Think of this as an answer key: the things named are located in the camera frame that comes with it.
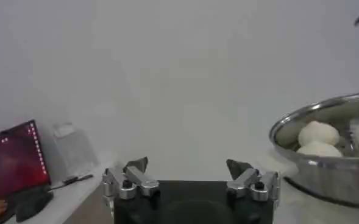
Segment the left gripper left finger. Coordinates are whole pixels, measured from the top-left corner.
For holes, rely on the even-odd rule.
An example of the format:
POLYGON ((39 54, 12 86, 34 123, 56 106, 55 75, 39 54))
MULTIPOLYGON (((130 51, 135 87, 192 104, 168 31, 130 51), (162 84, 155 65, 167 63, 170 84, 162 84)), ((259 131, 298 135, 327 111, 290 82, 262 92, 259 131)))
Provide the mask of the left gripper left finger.
POLYGON ((102 174, 104 196, 131 200, 140 190, 142 196, 153 197, 160 191, 160 183, 145 174, 148 162, 145 156, 128 161, 125 166, 118 163, 106 168, 102 174))

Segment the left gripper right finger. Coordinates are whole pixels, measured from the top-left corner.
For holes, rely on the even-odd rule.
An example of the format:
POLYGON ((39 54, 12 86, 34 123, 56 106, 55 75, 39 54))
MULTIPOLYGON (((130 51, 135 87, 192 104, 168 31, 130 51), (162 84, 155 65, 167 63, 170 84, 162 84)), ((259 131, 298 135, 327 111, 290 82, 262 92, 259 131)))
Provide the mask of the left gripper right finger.
POLYGON ((261 173, 249 163, 227 159, 232 177, 227 182, 227 192, 235 198, 250 197, 255 201, 279 201, 279 173, 261 173))

